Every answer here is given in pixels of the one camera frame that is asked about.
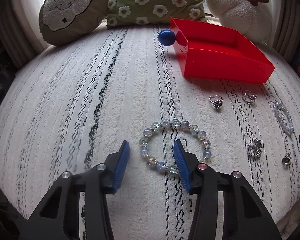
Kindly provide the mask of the silver ring blue crystal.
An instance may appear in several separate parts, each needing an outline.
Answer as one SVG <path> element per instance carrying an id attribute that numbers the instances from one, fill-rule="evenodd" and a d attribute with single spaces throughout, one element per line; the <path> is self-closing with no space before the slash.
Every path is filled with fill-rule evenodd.
<path id="1" fill-rule="evenodd" d="M 254 139 L 248 146 L 247 146 L 247 155 L 251 158 L 259 158 L 262 154 L 263 145 L 261 140 Z"/>

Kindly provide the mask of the white black striped blanket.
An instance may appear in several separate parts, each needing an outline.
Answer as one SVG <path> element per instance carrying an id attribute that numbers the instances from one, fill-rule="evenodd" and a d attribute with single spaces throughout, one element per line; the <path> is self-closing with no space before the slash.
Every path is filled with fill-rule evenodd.
<path id="1" fill-rule="evenodd" d="M 49 47 L 23 67 L 0 106 L 0 189 L 28 218 L 64 171 L 89 170 L 130 144 L 122 186 L 107 198 L 116 239 L 187 239 L 196 197 L 177 178 L 141 159 L 143 130 L 162 119 L 187 120 L 207 133 L 216 171 L 239 170 L 280 230 L 300 213 L 300 79 L 273 49 L 265 84 L 190 81 L 161 27 L 100 26 L 67 46 Z M 220 109 L 209 96 L 224 99 Z M 261 140 L 259 158 L 247 146 Z"/>

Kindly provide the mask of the grey curtain right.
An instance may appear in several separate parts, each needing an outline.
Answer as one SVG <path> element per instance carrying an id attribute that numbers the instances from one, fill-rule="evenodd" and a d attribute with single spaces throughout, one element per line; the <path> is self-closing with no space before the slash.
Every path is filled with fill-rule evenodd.
<path id="1" fill-rule="evenodd" d="M 270 0 L 272 28 L 268 46 L 287 62 L 300 41 L 300 0 Z"/>

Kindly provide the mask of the grey curtain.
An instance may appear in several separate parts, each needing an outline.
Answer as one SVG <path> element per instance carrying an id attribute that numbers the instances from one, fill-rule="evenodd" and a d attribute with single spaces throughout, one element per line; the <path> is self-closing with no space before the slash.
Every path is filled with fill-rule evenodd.
<path id="1" fill-rule="evenodd" d="M 287 62 L 300 41 L 300 0 L 270 0 L 272 28 L 268 46 Z"/>
<path id="2" fill-rule="evenodd" d="M 0 0 L 0 39 L 18 69 L 49 46 L 39 27 L 42 5 L 43 0 Z"/>

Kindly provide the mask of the red plastic tray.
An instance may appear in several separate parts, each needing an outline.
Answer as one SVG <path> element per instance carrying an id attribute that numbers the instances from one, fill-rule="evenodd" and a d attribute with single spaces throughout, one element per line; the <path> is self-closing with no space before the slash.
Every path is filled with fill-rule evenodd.
<path id="1" fill-rule="evenodd" d="M 238 31 L 211 23 L 170 19 L 173 45 L 186 79 L 266 83 L 275 67 Z"/>

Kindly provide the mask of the white pumpkin cushion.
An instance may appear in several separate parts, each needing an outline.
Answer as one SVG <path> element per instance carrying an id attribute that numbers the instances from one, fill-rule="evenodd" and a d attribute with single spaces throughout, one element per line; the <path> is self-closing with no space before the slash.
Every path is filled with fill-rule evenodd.
<path id="1" fill-rule="evenodd" d="M 235 29 L 251 42 L 260 43 L 271 33 L 269 0 L 206 0 L 224 27 Z"/>

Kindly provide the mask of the blue ball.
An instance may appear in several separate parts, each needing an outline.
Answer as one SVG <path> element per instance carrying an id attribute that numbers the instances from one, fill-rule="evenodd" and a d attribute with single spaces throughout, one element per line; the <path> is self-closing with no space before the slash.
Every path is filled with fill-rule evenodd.
<path id="1" fill-rule="evenodd" d="M 170 29 L 162 30 L 158 35 L 158 40 L 163 46 L 171 46 L 175 43 L 175 34 Z"/>

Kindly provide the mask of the round sheep cushion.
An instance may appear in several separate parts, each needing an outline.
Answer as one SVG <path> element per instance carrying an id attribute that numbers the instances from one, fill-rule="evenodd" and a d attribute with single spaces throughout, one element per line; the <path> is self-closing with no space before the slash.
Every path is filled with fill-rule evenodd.
<path id="1" fill-rule="evenodd" d="M 108 0 L 45 0 L 39 12 L 44 41 L 57 47 L 94 31 L 107 17 Z"/>

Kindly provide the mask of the green flower pillow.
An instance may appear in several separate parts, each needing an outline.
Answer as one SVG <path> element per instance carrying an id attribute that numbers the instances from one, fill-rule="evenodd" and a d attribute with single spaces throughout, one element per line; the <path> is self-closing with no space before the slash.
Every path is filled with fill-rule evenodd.
<path id="1" fill-rule="evenodd" d="M 107 27 L 168 24 L 170 18 L 205 21 L 205 0 L 108 0 Z"/>

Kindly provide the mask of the grey curtain left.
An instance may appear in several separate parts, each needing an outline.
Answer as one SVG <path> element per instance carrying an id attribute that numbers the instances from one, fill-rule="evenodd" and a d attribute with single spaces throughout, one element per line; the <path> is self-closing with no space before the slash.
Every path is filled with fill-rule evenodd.
<path id="1" fill-rule="evenodd" d="M 39 27 L 42 5 L 43 0 L 0 0 L 0 39 L 18 69 L 49 46 Z"/>

